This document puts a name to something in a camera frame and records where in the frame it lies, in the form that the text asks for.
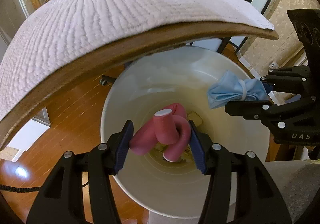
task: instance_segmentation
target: metal screw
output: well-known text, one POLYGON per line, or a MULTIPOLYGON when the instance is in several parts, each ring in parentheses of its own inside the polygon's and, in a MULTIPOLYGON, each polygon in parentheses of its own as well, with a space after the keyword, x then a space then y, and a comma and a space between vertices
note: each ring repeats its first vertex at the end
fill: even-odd
POLYGON ((71 151, 66 151, 64 154, 63 154, 63 157, 64 158, 70 158, 72 156, 72 152, 71 151))
POLYGON ((255 158, 256 154, 252 151, 247 152, 247 156, 250 158, 255 158))
POLYGON ((285 128, 285 122, 279 122, 278 127, 281 129, 285 128))
POLYGON ((106 150, 107 148, 108 148, 108 146, 107 146, 106 143, 101 143, 101 144, 99 144, 99 146, 98 146, 98 149, 99 149, 100 151, 106 150))
POLYGON ((218 144, 218 143, 214 143, 214 144, 212 145, 212 148, 213 148, 214 150, 219 151, 219 150, 221 150, 221 145, 218 144))

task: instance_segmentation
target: pink knotted foam tube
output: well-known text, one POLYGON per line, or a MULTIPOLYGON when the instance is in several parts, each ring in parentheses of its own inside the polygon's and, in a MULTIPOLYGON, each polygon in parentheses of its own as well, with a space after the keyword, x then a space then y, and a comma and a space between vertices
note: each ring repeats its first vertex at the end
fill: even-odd
POLYGON ((163 153, 167 161, 177 161, 186 149, 191 128, 187 113, 179 103, 164 107, 146 122, 129 142, 129 148, 137 155, 148 153, 158 142, 169 146, 163 153))

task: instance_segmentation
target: wooden floor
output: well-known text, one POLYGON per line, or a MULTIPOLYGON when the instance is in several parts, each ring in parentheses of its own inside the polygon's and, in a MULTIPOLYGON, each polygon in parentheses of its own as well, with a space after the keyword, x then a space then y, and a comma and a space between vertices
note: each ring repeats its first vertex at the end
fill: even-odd
MULTIPOLYGON (((223 54, 249 72, 239 63, 232 50, 226 48, 223 54)), ((122 66, 109 70, 105 75, 117 77, 121 71, 122 66)), ((100 116, 110 86, 99 85, 99 80, 100 77, 92 78, 75 86, 47 107, 51 128, 23 153, 18 162, 0 161, 0 184, 14 187, 41 186, 63 152, 72 150, 75 154, 83 153, 100 143, 100 116)), ((113 177, 110 180, 123 224, 145 224, 148 211, 132 201, 113 177)), ((92 222, 87 188, 83 189, 85 215, 87 221, 92 222)), ((25 222, 36 193, 3 192, 3 195, 25 222)))

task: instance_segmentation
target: blue gripper pad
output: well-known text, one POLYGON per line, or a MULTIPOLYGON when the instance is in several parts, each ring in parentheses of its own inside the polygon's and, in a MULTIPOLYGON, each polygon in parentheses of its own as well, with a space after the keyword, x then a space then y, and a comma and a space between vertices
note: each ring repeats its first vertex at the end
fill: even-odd
POLYGON ((112 134, 107 142, 113 157, 113 170, 117 174, 124 165, 129 150, 129 141, 133 137, 133 122, 127 120, 120 133, 112 134))
POLYGON ((205 172, 207 171, 207 165, 205 163, 205 152, 199 140, 196 126, 194 125, 192 120, 189 120, 189 123, 191 126, 191 138, 189 142, 191 152, 195 160, 197 169, 200 170, 202 174, 205 174, 205 172))

